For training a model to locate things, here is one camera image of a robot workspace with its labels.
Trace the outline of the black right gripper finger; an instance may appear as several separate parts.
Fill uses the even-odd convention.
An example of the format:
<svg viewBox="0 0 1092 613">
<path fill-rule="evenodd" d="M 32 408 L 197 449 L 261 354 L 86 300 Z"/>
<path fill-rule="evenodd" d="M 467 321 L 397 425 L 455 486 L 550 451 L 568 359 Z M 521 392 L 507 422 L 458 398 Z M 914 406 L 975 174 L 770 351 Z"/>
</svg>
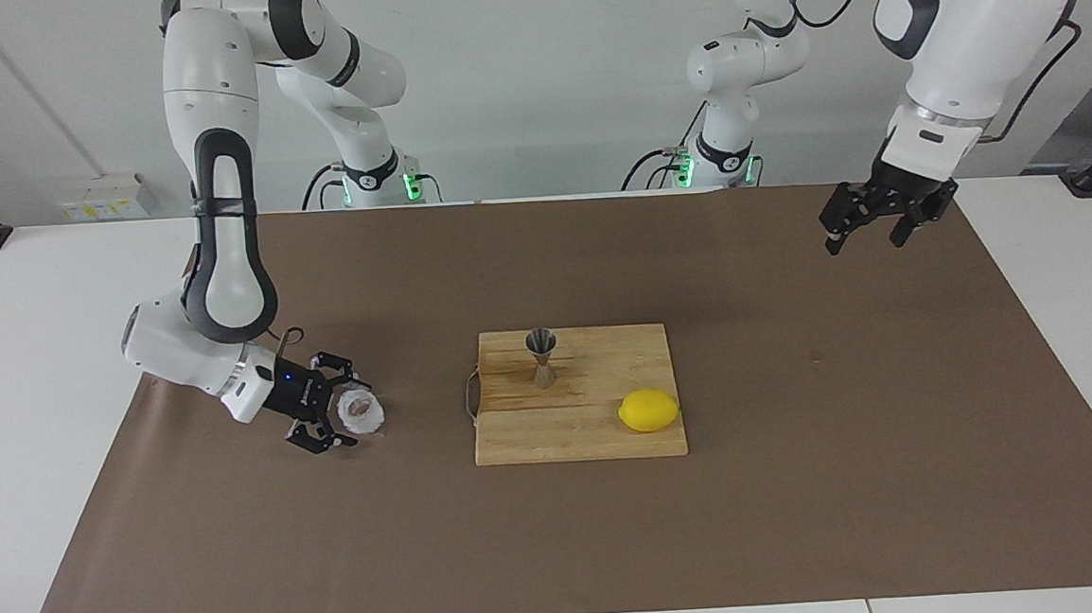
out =
<svg viewBox="0 0 1092 613">
<path fill-rule="evenodd" d="M 287 434 L 287 443 L 301 447 L 304 451 L 311 453 L 327 453 L 327 450 L 337 447 L 355 447 L 358 439 L 353 436 L 339 433 L 328 426 L 327 423 L 309 423 L 294 421 Z"/>
<path fill-rule="evenodd" d="M 372 384 L 363 381 L 354 370 L 353 362 L 342 355 L 318 352 L 311 357 L 309 368 L 330 388 L 370 387 Z"/>
</svg>

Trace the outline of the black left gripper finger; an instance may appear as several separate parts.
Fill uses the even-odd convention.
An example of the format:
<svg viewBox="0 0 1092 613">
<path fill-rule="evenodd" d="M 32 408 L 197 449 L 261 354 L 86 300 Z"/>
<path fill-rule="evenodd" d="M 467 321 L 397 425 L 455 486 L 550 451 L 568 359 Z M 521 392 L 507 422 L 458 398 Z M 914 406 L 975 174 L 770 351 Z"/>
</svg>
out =
<svg viewBox="0 0 1092 613">
<path fill-rule="evenodd" d="M 819 224 L 826 229 L 824 250 L 841 254 L 848 236 L 880 219 L 878 209 L 868 207 L 868 193 L 863 187 L 838 184 L 819 213 Z"/>
<path fill-rule="evenodd" d="M 933 191 L 919 199 L 907 199 L 901 202 L 901 219 L 897 220 L 894 228 L 889 234 L 889 241 L 898 249 L 906 246 L 911 234 L 918 231 L 929 222 L 938 222 L 943 217 L 948 207 L 956 199 L 956 191 L 938 190 Z"/>
</svg>

